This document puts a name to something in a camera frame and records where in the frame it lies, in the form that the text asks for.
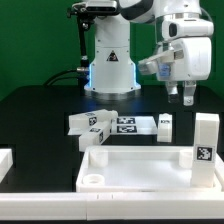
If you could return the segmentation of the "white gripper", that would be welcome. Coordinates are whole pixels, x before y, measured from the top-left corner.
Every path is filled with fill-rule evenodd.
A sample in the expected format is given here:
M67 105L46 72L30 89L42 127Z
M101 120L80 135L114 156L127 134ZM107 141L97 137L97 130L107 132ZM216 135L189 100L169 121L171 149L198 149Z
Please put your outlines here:
M206 80L211 70L213 23L206 20L164 20L161 40L153 56L138 62L142 75L156 74L165 86L169 103L178 103L176 81L183 83L183 103L194 104L196 80Z

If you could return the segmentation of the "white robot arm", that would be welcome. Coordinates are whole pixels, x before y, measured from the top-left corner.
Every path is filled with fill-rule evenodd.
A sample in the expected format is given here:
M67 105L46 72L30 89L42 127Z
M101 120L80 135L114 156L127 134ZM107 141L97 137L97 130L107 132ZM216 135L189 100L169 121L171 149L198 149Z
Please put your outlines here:
M95 58L85 91L119 99L140 91L136 73L154 74L165 83L168 100L194 104L196 83L209 77L214 25L201 17L199 0L85 0L82 12L95 23ZM130 58L130 24L153 24L154 54L137 63Z

